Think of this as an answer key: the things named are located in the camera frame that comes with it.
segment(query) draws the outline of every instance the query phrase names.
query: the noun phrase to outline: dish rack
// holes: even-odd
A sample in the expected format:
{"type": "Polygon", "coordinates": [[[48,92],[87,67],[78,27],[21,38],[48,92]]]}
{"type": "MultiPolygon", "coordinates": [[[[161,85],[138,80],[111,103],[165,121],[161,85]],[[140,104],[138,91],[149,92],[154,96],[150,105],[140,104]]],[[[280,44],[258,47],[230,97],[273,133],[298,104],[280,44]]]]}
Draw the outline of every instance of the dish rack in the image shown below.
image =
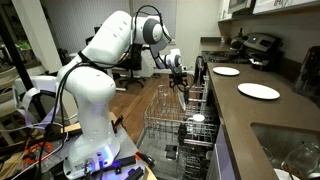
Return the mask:
{"type": "Polygon", "coordinates": [[[177,88],[160,85],[144,113],[144,128],[149,138],[178,141],[179,145],[200,145],[212,147],[218,126],[214,122],[214,111],[206,105],[205,87],[189,90],[189,103],[180,98],[183,93],[177,88]],[[201,114],[203,122],[196,122],[193,115],[201,114]]]}

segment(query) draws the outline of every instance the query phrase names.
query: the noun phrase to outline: cooktop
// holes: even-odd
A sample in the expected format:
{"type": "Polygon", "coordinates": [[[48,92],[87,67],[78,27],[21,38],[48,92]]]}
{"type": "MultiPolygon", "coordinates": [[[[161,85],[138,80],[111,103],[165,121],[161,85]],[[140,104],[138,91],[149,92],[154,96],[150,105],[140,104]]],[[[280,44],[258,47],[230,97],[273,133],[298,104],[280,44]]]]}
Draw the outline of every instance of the cooktop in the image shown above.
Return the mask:
{"type": "Polygon", "coordinates": [[[205,63],[251,64],[250,60],[240,53],[231,53],[230,51],[202,51],[202,57],[205,63]]]}

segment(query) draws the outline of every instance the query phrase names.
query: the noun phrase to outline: upper cabinet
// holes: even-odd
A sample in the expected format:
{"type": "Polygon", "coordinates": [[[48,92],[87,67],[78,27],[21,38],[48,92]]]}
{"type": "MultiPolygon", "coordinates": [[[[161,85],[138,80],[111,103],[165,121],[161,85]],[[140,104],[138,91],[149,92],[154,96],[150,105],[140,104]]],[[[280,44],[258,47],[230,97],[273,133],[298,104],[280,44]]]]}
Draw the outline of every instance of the upper cabinet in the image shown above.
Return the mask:
{"type": "Polygon", "coordinates": [[[232,18],[232,13],[228,13],[230,0],[220,0],[218,21],[232,18]]]}
{"type": "Polygon", "coordinates": [[[253,14],[312,5],[318,0],[256,0],[253,14]]]}

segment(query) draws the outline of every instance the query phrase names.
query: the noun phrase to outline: stainless steel sink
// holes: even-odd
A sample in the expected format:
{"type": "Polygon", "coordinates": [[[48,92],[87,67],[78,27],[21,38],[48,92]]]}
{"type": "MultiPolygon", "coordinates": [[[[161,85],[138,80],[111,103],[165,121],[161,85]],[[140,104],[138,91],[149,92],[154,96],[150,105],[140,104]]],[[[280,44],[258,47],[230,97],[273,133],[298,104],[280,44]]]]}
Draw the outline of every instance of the stainless steel sink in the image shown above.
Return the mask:
{"type": "Polygon", "coordinates": [[[271,165],[278,169],[286,156],[298,149],[302,142],[320,145],[320,132],[257,123],[251,124],[251,128],[271,165]]]}

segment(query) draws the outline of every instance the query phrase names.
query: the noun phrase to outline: floor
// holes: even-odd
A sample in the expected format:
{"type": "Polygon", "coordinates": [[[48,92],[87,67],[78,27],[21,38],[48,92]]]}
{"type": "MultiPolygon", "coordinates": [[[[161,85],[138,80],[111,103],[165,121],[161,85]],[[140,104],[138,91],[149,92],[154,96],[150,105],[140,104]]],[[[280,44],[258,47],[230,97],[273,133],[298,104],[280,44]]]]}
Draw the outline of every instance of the floor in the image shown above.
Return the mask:
{"type": "Polygon", "coordinates": [[[109,104],[109,110],[116,117],[124,116],[124,126],[132,141],[136,143],[143,129],[143,113],[148,107],[159,85],[169,85],[169,76],[161,74],[159,78],[146,78],[142,88],[139,84],[130,84],[124,92],[117,91],[109,104]]]}

